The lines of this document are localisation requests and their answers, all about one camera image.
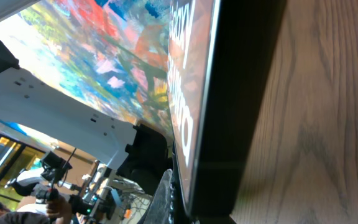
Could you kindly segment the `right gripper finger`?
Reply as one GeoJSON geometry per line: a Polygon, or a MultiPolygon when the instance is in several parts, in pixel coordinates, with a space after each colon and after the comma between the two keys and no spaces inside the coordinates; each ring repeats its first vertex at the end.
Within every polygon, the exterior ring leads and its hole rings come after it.
{"type": "Polygon", "coordinates": [[[171,169],[163,173],[152,201],[138,224],[174,224],[172,177],[171,169]]]}

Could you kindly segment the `Galaxy S25 Ultra smartphone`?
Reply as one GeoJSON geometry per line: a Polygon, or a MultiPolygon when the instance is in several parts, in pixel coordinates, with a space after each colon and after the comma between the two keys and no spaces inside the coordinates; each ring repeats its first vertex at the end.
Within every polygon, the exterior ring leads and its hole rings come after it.
{"type": "Polygon", "coordinates": [[[189,217],[225,217],[234,208],[285,5],[170,3],[167,96],[189,217]]]}

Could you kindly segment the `background robot equipment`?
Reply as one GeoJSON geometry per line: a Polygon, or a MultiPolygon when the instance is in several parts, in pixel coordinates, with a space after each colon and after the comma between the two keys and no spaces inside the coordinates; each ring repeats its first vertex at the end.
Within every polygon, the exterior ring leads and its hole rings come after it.
{"type": "Polygon", "coordinates": [[[39,164],[37,169],[22,169],[5,187],[20,196],[35,197],[37,204],[61,195],[73,205],[79,223],[130,223],[146,211],[152,199],[137,183],[98,160],[81,185],[66,180],[72,166],[53,152],[46,153],[39,164]]]}

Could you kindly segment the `person in background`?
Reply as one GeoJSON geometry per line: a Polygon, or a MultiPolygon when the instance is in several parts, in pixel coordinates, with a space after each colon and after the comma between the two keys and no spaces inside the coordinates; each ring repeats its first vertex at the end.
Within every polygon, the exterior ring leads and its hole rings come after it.
{"type": "Polygon", "coordinates": [[[0,202],[0,223],[5,224],[71,224],[73,212],[71,205],[59,197],[46,204],[27,204],[16,211],[9,210],[0,202]]]}

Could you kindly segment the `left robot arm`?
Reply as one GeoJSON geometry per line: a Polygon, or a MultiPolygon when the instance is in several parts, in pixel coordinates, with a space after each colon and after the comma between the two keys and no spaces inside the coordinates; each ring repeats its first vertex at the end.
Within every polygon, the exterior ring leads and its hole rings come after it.
{"type": "Polygon", "coordinates": [[[0,120],[22,124],[87,152],[154,194],[172,168],[165,136],[112,118],[48,86],[0,41],[0,120]]]}

